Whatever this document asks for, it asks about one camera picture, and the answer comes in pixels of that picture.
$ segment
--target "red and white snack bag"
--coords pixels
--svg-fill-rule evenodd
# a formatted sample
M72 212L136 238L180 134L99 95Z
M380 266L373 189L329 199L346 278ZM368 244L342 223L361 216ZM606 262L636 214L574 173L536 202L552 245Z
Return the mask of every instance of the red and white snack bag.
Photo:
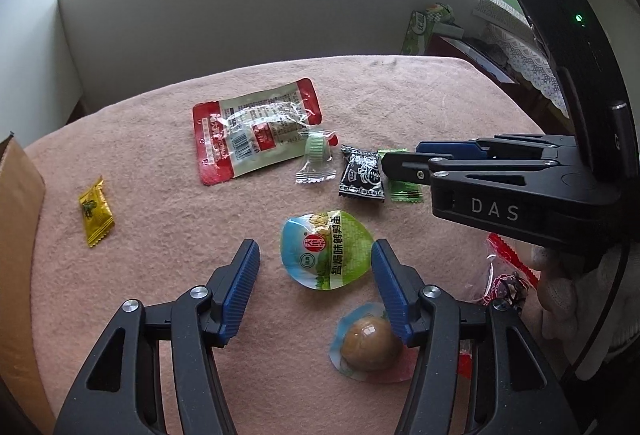
M318 98L309 79L197 104L193 129L200 179L210 186L300 157L306 136L299 132L321 123Z
M516 252L495 233L486 237L486 261L474 280L465 287L465 301L487 305L496 298L507 300L522 312L530 288L538 288L538 278Z

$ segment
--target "yellow candy wrapper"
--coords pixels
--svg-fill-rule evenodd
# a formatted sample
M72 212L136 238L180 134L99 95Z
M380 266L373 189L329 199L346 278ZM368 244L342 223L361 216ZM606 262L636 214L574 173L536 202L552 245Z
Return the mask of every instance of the yellow candy wrapper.
M113 215L102 193L102 177L85 193L80 195L80 209L84 219L86 242L93 247L102 238L106 237L113 227Z

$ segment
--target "barcode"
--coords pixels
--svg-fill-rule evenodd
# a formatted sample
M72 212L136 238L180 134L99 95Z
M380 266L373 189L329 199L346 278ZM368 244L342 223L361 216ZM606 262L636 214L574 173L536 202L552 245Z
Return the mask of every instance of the barcode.
M207 151L207 163L209 166L216 163L213 155L213 146L211 145L211 132L209 131L209 119L206 117L202 120L202 136L204 138L204 148Z
M231 139L231 146L236 154L236 160L244 160L254 154L249 140L243 131L230 135L229 139Z

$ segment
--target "table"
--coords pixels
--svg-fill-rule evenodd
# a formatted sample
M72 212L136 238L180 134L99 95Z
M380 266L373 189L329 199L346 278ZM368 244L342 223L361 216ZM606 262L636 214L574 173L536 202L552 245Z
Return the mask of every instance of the table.
M47 192L34 248L33 338L57 414L94 342L123 301L171 301L230 262L242 238L261 267L239 334L214 352L238 433L393 433L409 383L372 385L340 375L328 358L344 314L379 301L369 273L334 291L302 287L280 261L291 216L344 209L423 279L459 296L484 257L485 233L436 219L424 204L343 199L338 180L294 184L300 160L216 186L198 177L191 108L308 77L323 122L343 144L414 147L540 130L500 88L453 58L354 56L251 66L122 101L44 137L27 153ZM340 170L342 160L335 161ZM78 196L98 176L116 225L89 249ZM180 433L170 348L162 342L167 431ZM456 428L462 431L460 415Z

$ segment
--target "red plastic bag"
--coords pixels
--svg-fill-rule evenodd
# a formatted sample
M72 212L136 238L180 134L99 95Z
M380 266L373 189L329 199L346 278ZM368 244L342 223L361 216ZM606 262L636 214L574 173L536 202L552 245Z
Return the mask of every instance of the red plastic bag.
M495 233L486 237L486 262L474 280L466 285L465 301L487 305L503 298L522 312L530 288L538 288L538 278L515 251Z

